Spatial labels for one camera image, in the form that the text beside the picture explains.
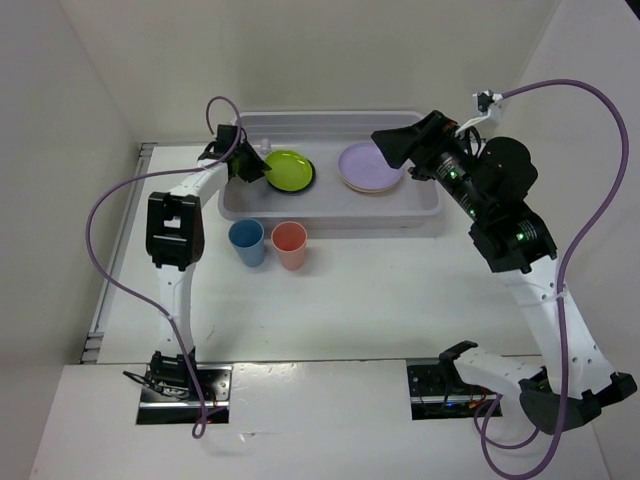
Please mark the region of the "green plate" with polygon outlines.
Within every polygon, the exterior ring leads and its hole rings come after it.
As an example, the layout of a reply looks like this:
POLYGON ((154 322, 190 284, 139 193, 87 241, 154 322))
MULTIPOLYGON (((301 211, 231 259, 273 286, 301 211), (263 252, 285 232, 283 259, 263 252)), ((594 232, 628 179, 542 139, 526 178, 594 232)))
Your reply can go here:
POLYGON ((264 163, 267 182, 285 193, 298 193, 310 187, 315 179, 315 168, 303 155, 291 150, 278 150, 268 154, 264 163))

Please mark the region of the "purple plate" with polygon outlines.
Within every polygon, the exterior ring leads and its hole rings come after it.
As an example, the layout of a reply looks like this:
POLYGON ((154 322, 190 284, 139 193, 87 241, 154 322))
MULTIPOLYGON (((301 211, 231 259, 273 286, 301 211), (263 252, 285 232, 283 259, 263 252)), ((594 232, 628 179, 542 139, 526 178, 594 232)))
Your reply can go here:
POLYGON ((403 172, 391 168, 373 142, 361 142, 347 147, 339 156, 341 177, 350 183, 370 189, 382 188, 402 178, 403 172))

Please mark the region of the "yellow plate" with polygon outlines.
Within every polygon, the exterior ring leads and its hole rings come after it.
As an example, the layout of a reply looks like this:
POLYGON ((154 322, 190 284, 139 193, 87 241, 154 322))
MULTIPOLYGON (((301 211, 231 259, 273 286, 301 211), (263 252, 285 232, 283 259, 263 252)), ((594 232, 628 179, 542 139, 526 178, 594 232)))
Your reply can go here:
POLYGON ((370 188, 363 188, 363 187, 356 186, 356 185, 350 183, 344 177, 341 177, 341 180, 352 191, 355 191, 355 192, 360 193, 360 194, 365 194, 365 195, 381 195, 381 194, 386 194, 387 192, 392 192, 397 187, 399 187, 403 182, 402 178, 398 178, 394 183, 389 184, 389 185, 385 185, 382 188, 370 189, 370 188))

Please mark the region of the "black plate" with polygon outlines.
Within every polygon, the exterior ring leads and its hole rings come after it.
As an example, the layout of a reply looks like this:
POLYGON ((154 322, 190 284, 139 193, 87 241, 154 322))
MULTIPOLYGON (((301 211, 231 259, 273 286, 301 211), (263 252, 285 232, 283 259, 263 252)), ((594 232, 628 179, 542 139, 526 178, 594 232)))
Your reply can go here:
POLYGON ((277 191, 294 194, 308 189, 315 181, 315 167, 308 161, 284 160, 265 172, 267 182, 277 191))

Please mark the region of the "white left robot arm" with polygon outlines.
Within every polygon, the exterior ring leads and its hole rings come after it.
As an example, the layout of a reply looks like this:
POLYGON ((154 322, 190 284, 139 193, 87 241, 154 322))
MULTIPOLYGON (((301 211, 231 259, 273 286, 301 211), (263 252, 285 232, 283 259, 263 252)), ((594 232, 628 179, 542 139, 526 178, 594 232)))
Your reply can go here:
POLYGON ((251 183, 268 170, 242 127, 220 125, 194 171, 148 198, 145 247, 158 275, 160 312, 169 326, 146 378, 165 395, 195 398, 200 388, 190 316, 195 267, 205 250, 203 207, 231 179, 251 183))

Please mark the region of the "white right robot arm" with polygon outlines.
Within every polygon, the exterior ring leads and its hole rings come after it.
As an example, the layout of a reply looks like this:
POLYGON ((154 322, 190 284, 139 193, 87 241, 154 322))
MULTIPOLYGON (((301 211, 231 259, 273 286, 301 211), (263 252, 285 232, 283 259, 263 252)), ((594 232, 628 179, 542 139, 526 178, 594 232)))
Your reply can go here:
POLYGON ((457 123, 437 110, 371 138, 390 167, 409 163, 412 179, 436 181, 469 216, 474 247, 513 296, 543 358, 531 366, 462 341, 439 356, 443 389, 477 385, 516 399, 547 435, 558 421, 565 431, 580 428, 636 392, 633 377, 615 371, 599 350, 557 277, 557 247, 525 202, 538 172, 524 144, 494 137, 473 154, 457 123))

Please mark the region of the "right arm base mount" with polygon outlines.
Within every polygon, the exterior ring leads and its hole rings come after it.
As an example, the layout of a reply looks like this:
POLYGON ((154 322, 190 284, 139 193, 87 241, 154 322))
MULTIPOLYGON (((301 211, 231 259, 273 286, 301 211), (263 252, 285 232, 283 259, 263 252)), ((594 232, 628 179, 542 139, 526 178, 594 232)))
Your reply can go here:
POLYGON ((465 419, 496 397, 482 386, 450 386, 433 358, 408 360, 407 383, 413 421, 465 419))

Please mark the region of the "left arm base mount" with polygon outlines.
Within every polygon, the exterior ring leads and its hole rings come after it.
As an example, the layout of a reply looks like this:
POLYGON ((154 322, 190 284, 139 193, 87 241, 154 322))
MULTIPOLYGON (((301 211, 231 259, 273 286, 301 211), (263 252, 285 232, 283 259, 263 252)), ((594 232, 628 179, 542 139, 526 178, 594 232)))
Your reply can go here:
MULTIPOLYGON (((232 373, 231 365, 198 365, 209 425, 229 423, 232 373)), ((137 425, 194 424, 199 419, 200 402, 195 391, 165 383, 153 385, 149 372, 140 375, 124 371, 123 375, 140 386, 137 425)))

